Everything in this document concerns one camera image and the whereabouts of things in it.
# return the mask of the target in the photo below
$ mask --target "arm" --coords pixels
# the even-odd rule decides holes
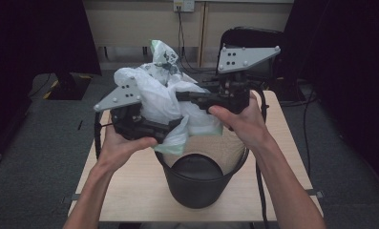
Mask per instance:
[[[64,228],[96,229],[103,200],[114,172],[123,166],[135,151],[156,144],[157,141],[151,137],[128,141],[118,135],[113,126],[108,126],[100,157],[89,173],[79,200]]]
[[[281,228],[326,228],[314,202],[295,177],[275,139],[267,130],[257,98],[241,114],[213,106],[209,109],[231,127],[257,159]]]

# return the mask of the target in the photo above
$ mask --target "gray mounting plate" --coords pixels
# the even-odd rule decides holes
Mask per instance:
[[[248,70],[251,67],[271,58],[281,52],[275,48],[229,48],[220,51],[219,73],[232,73]]]
[[[118,107],[125,107],[140,103],[141,97],[134,78],[128,78],[124,82],[104,97],[99,103],[94,105],[96,112],[102,112]]]

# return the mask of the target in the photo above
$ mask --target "person's left hand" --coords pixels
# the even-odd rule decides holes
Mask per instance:
[[[97,165],[105,166],[108,171],[115,172],[127,162],[134,152],[157,144],[157,141],[152,137],[143,137],[132,141],[126,140],[122,135],[115,132],[113,125],[109,125],[106,127],[105,140]]]

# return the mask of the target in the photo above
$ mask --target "person's right hand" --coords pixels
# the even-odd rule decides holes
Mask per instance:
[[[247,148],[263,142],[270,135],[253,93],[250,93],[249,106],[240,114],[233,114],[220,106],[210,107],[209,113],[217,117],[225,127],[231,127]]]

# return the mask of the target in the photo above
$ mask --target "forearm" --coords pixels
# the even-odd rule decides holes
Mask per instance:
[[[316,205],[269,134],[250,146],[261,169],[281,228],[326,228]]]
[[[113,173],[94,166],[64,228],[97,228],[103,200]]]

